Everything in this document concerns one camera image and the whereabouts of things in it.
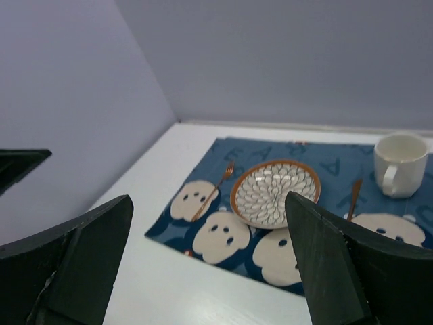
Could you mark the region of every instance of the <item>placemat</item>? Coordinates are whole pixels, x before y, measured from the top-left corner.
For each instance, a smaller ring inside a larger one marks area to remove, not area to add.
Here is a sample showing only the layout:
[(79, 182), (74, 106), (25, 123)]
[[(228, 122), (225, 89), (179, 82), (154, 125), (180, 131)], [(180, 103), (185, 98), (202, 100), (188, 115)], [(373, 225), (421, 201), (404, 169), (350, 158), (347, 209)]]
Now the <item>placemat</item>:
[[(275, 159), (294, 159), (312, 167), (321, 182), (318, 205), (341, 217), (347, 215), (352, 184), (362, 178), (352, 222), (397, 240), (433, 248), (432, 159), (414, 196), (393, 200), (376, 186), (371, 145), (235, 138), (213, 143), (145, 236), (207, 264), (302, 295), (289, 231), (247, 226), (230, 206), (236, 179), (254, 165)], [(201, 217), (191, 222), (231, 160), (235, 161), (233, 175), (212, 196)]]

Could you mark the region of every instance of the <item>cup handle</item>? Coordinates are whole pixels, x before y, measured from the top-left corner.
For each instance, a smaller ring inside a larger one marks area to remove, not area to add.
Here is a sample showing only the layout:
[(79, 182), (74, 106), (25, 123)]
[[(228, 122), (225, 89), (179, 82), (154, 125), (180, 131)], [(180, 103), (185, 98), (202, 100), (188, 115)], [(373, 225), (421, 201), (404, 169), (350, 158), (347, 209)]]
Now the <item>cup handle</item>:
[(394, 178), (396, 174), (397, 174), (397, 166), (395, 165), (388, 166), (384, 175), (384, 181), (382, 183), (382, 189), (385, 195), (393, 195), (395, 193), (396, 189), (394, 187)]

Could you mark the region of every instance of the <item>lavender wall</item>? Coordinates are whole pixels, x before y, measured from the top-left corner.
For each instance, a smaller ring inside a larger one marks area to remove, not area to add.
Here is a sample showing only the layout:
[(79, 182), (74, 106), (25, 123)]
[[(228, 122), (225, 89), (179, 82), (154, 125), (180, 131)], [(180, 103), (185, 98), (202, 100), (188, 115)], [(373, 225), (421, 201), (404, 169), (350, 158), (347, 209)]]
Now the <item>lavender wall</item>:
[(53, 156), (0, 197), (0, 244), (81, 214), (175, 120), (111, 0), (0, 2), (0, 148)]
[(180, 118), (433, 129), (431, 0), (117, 0)]

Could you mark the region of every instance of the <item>copper spoon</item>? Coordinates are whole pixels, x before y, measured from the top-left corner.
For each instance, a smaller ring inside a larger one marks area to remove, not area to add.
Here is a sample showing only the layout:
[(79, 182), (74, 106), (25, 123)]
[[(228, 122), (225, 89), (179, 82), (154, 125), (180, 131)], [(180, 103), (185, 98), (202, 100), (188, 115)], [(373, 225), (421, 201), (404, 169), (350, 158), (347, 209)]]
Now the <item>copper spoon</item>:
[(208, 204), (210, 198), (212, 198), (212, 195), (214, 195), (215, 191), (218, 190), (218, 188), (220, 187), (220, 185), (221, 185), (221, 184), (222, 184), (226, 179), (228, 179), (228, 178), (231, 176), (231, 174), (233, 174), (234, 169), (235, 169), (235, 162), (234, 162), (234, 161), (231, 161), (231, 162), (229, 163), (229, 165), (227, 166), (227, 168), (225, 169), (225, 172), (224, 172), (222, 178), (220, 179), (220, 181), (218, 182), (218, 184), (215, 185), (214, 190), (209, 194), (209, 196), (208, 196), (208, 198), (206, 199), (206, 201), (203, 202), (203, 205), (200, 207), (200, 209), (198, 209), (198, 211), (196, 212), (196, 214), (192, 217), (191, 222), (194, 222), (194, 221), (196, 221), (196, 220), (199, 218), (200, 214), (201, 214), (202, 211), (204, 210), (204, 207)]
[(353, 212), (355, 211), (355, 205), (357, 204), (359, 191), (361, 190), (361, 186), (363, 185), (363, 180), (358, 179), (353, 183), (352, 186), (352, 202), (350, 203), (349, 214), (347, 215), (347, 221), (351, 222), (353, 217)]

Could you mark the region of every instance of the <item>petal pattern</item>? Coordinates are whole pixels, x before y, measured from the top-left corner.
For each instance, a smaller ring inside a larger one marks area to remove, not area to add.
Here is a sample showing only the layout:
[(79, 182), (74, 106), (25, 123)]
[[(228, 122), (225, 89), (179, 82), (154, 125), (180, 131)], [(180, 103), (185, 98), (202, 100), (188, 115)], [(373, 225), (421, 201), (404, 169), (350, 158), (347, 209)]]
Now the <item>petal pattern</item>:
[(243, 180), (235, 201), (248, 221), (267, 227), (284, 225), (287, 223), (284, 201), (290, 191), (314, 200), (317, 187), (310, 173), (298, 165), (267, 165)]

